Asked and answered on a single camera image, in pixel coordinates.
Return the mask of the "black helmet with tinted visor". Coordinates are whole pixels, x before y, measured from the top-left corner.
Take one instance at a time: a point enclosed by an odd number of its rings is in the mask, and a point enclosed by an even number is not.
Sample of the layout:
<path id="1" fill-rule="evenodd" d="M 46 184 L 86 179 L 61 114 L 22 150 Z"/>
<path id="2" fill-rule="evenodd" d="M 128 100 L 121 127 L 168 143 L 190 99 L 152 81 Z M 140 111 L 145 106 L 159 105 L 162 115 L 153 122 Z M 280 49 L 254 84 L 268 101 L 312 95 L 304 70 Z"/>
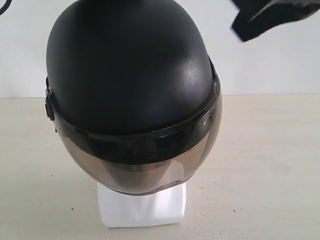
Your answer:
<path id="1" fill-rule="evenodd" d="M 221 86 L 174 0 L 77 0 L 46 49 L 48 117 L 74 161 L 119 193 L 182 184 L 209 155 Z"/>

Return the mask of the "white mannequin head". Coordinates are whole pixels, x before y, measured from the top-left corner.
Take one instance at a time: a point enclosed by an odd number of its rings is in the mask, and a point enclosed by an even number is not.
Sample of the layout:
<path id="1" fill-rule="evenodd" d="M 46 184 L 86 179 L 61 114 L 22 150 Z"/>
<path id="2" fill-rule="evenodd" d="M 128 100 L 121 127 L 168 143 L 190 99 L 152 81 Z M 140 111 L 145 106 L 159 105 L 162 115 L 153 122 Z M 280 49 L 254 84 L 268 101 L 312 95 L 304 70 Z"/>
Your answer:
<path id="1" fill-rule="evenodd" d="M 97 184 L 101 220 L 108 228 L 179 224 L 185 214 L 187 186 L 176 185 L 150 195 L 126 195 Z"/>

